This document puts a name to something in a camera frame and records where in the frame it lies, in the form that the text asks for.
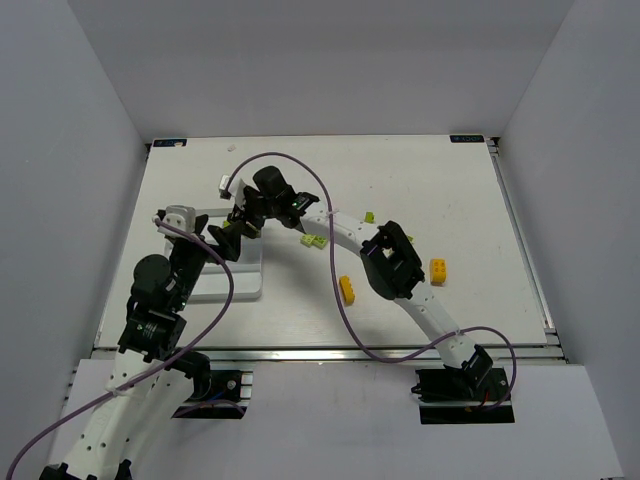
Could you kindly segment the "lime green curved studded lego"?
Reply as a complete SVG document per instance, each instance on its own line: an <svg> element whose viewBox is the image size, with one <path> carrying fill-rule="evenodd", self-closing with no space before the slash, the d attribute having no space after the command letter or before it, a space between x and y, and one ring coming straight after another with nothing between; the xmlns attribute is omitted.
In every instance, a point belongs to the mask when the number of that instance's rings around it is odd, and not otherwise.
<svg viewBox="0 0 640 480"><path fill-rule="evenodd" d="M249 239L257 239L261 237L261 231L248 225L244 228L244 235Z"/></svg>

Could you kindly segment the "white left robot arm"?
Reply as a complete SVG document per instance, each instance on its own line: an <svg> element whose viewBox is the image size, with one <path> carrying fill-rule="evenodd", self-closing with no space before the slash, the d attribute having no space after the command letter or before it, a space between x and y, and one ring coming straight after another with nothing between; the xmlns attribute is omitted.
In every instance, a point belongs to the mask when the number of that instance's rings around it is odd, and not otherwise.
<svg viewBox="0 0 640 480"><path fill-rule="evenodd" d="M136 264L106 397L64 459L44 468L44 479L132 478L179 406L209 387L209 360L178 345L186 326L180 313L206 264L238 260L243 226L221 228L205 214L171 210L154 221L171 252Z"/></svg>

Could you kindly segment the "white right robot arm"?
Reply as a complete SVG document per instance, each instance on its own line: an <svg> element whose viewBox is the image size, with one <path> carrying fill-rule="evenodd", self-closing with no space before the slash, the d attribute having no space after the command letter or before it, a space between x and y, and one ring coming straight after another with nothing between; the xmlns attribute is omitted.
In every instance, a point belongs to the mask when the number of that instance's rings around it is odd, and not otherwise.
<svg viewBox="0 0 640 480"><path fill-rule="evenodd" d="M326 238L332 275L336 274L337 246L357 255L372 290L413 319L454 380L471 393L480 389L493 361L436 299L422 261L398 223L368 224L342 214L333 208L327 190L323 198L297 192L275 166L255 173L252 185L245 184L238 174L234 171L220 183L220 197L234 201L229 216L232 224L240 223L250 236L275 219L286 228Z"/></svg>

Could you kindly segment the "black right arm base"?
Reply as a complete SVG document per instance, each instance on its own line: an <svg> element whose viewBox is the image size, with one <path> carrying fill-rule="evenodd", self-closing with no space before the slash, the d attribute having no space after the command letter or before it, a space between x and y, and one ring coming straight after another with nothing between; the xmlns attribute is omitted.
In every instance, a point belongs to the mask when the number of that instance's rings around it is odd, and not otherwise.
<svg viewBox="0 0 640 480"><path fill-rule="evenodd" d="M504 368L493 368L477 390L445 369L415 371L416 384L411 394L418 401L422 425L499 425L513 424Z"/></svg>

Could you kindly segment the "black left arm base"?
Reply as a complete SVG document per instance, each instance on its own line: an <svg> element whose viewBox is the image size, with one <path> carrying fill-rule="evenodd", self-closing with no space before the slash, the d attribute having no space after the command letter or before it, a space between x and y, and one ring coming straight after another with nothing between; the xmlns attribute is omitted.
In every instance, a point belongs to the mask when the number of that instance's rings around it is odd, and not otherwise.
<svg viewBox="0 0 640 480"><path fill-rule="evenodd" d="M174 417L202 420L240 420L251 398L253 373L211 370L209 378L181 405Z"/></svg>

